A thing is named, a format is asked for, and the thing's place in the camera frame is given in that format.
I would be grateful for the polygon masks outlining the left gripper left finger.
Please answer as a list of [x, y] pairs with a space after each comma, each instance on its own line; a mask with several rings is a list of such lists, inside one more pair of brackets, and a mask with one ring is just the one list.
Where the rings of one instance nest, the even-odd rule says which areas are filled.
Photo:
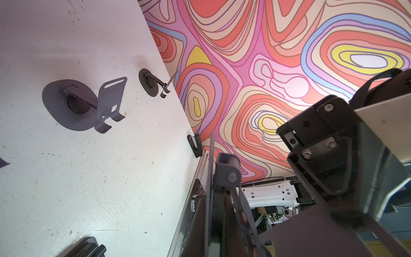
[[183, 244], [183, 249], [180, 253], [181, 257], [204, 257], [206, 198], [206, 195], [204, 195], [198, 196], [194, 199], [195, 212], [190, 212], [193, 217], [189, 226], [186, 240]]

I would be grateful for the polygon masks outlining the dark grey phone stand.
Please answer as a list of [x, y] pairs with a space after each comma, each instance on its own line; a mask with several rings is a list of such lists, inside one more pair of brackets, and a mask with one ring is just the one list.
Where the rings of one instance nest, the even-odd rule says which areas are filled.
[[157, 78], [156, 76], [154, 76], [148, 69], [141, 69], [139, 71], [139, 81], [143, 89], [146, 91], [146, 93], [152, 97], [157, 96], [159, 92], [159, 88], [161, 88], [162, 91], [160, 93], [160, 97], [164, 99], [170, 93], [170, 90], [168, 89], [168, 87], [171, 85], [177, 73], [178, 72], [176, 71], [172, 75], [170, 80], [167, 83], [165, 83], [161, 81], [159, 78]]

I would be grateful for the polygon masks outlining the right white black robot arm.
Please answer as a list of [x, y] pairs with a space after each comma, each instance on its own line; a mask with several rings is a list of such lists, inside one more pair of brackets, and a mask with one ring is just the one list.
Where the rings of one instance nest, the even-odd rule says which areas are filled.
[[349, 100], [329, 95], [280, 126], [287, 161], [341, 223], [411, 205], [411, 72], [392, 68]]

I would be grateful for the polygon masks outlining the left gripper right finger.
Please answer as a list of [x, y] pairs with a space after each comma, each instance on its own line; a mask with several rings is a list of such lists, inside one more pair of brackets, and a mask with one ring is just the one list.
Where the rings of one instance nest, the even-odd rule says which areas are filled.
[[241, 189], [218, 191], [218, 256], [257, 256], [254, 218]]

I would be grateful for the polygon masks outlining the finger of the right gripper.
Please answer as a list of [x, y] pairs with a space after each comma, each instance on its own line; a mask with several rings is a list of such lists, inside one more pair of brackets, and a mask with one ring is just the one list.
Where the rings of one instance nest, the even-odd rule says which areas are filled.
[[340, 223], [379, 220], [411, 180], [398, 158], [337, 96], [325, 97], [276, 132], [303, 186]]

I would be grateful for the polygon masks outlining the black rectangular phone stand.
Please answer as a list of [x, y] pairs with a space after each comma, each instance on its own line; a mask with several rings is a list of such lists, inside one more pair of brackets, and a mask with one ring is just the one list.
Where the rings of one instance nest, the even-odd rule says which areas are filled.
[[105, 257], [107, 248], [99, 245], [95, 237], [86, 237], [64, 257]]

